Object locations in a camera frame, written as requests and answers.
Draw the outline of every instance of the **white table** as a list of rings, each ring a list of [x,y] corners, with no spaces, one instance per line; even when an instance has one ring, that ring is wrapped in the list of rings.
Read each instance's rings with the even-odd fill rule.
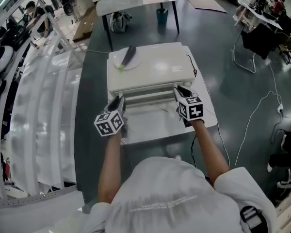
[[[187,46],[183,46],[183,48],[191,57],[192,63],[197,70],[197,75],[191,88],[198,93],[204,103],[203,119],[205,121],[205,126],[214,126],[218,121],[206,84],[190,49]],[[140,53],[146,55],[146,51],[141,51]],[[131,144],[145,142],[193,131],[193,127],[185,128],[183,121],[179,120],[180,117],[176,109],[177,105],[175,100],[126,108],[124,116],[128,119],[128,137],[122,139],[123,143]]]
[[[254,9],[250,8],[250,6],[248,4],[245,4],[243,3],[242,4],[244,6],[244,10],[242,11],[241,15],[239,16],[238,20],[236,21],[235,25],[236,26],[240,21],[242,20],[246,20],[249,22],[249,31],[251,31],[253,29],[253,26],[256,24],[257,20],[260,19],[262,20],[263,22],[265,23],[269,23],[275,27],[277,27],[278,29],[281,29],[281,26],[276,23],[275,21],[273,20],[270,20],[268,18],[266,18],[264,15],[259,15],[257,12],[254,11]],[[253,19],[251,21],[249,21],[244,15],[246,13],[246,11],[249,10],[254,16],[253,16]]]
[[[111,51],[113,51],[113,46],[112,46],[109,26],[107,22],[107,15],[114,12],[121,11],[121,10],[127,10],[130,8],[135,8],[135,7],[139,7],[139,6],[143,6],[147,4],[154,4],[154,3],[160,3],[161,8],[162,8],[163,2],[172,2],[175,19],[176,19],[177,31],[179,33],[179,23],[178,23],[178,16],[177,16],[177,9],[176,9],[175,1],[177,0],[100,0],[96,6],[96,12],[98,16],[102,17],[103,26],[104,26],[105,31],[107,32],[107,37],[108,37]]]

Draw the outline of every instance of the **concrete floor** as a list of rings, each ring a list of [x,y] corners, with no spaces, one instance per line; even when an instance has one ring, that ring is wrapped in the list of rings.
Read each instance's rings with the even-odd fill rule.
[[[126,12],[133,17],[128,30],[124,34],[111,34],[114,50],[132,44],[144,46],[165,42],[181,42],[189,46],[209,89],[233,168],[251,113],[268,91],[275,92],[275,87],[270,67],[260,57],[256,57],[256,74],[234,65],[231,48],[241,30],[241,26],[234,27],[235,22],[232,19],[236,7],[226,1],[217,0],[217,2],[227,11],[227,14],[196,10],[187,0],[177,1],[180,34],[177,34],[172,4],[164,5],[169,9],[166,29],[157,27],[156,9],[159,7],[157,4],[127,10]],[[252,52],[242,47],[241,40],[238,45],[239,62],[250,66]],[[99,20],[93,31],[88,49],[110,52],[102,20]],[[282,64],[282,59],[277,52],[272,52],[269,57],[277,62],[272,63],[277,89],[282,97],[284,114],[290,116],[291,68]],[[107,58],[108,55],[104,53],[87,53],[79,88],[75,163],[78,188],[83,191],[85,202],[95,201],[97,198],[97,184],[107,142],[107,138],[100,137],[93,126],[94,118],[108,102]],[[271,173],[266,171],[269,155],[280,152],[282,133],[278,134],[273,145],[270,143],[273,126],[280,121],[277,107],[278,103],[273,95],[261,103],[251,119],[237,163],[237,166],[247,168],[267,195],[270,195],[275,188],[275,183],[285,176],[283,168],[274,168]],[[284,119],[277,128],[291,129],[291,118]],[[226,156],[217,127],[211,127],[209,131]],[[124,149],[133,166],[150,156],[175,154],[180,154],[183,161],[192,163],[190,147],[193,137],[193,133],[188,133],[125,146]],[[197,143],[194,146],[194,157],[197,167],[206,173]],[[131,173],[128,158],[123,156],[123,181]]]

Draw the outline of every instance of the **black table leg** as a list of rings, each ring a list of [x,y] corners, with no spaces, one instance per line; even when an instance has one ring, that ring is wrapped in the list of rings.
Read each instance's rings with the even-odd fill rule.
[[[175,1],[172,1],[172,4],[173,4],[173,9],[174,9],[174,14],[175,14],[175,20],[176,20],[177,30],[178,30],[178,33],[180,33],[180,31],[179,31],[178,15],[177,15],[177,8],[176,8]]]
[[[108,25],[108,21],[107,21],[107,16],[102,16],[102,22],[103,22],[103,27],[104,27],[105,31],[107,32],[109,46],[111,48],[111,51],[113,52],[113,46],[112,46],[112,41],[111,41],[109,25]]]

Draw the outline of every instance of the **chair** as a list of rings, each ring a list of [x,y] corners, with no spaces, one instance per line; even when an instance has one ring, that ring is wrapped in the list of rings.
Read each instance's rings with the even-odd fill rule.
[[[255,55],[257,54],[261,56],[262,59],[265,60],[269,52],[272,49],[274,49],[276,46],[278,46],[278,39],[277,39],[276,34],[263,24],[259,24],[253,31],[249,33],[246,33],[245,31],[243,31],[243,29],[244,27],[242,28],[242,31],[238,35],[233,46],[233,61],[239,67],[251,73],[256,73],[256,65],[254,61]],[[250,49],[252,52],[254,52],[252,56],[253,70],[249,70],[241,66],[235,60],[235,46],[240,36],[242,36],[243,47],[246,49]]]
[[[289,55],[289,52],[291,52],[291,39],[289,36],[287,36],[285,33],[283,32],[277,32],[276,33],[278,41],[279,41],[279,49],[280,49],[280,55],[282,53],[284,53],[287,57],[288,57],[288,62],[286,62],[286,64],[291,64],[291,57]]]

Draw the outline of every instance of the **white plate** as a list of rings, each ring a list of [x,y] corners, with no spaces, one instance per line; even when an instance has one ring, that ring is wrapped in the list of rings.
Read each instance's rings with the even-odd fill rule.
[[[113,58],[113,63],[117,68],[120,67],[127,50],[128,50],[128,48],[124,48],[124,49],[121,49],[120,51],[116,52],[116,54]],[[136,50],[135,55],[133,56],[133,58],[130,60],[130,62],[126,65],[126,67],[123,70],[133,69],[133,68],[137,67],[140,64],[140,62],[141,62],[141,58],[138,54],[138,50]]]

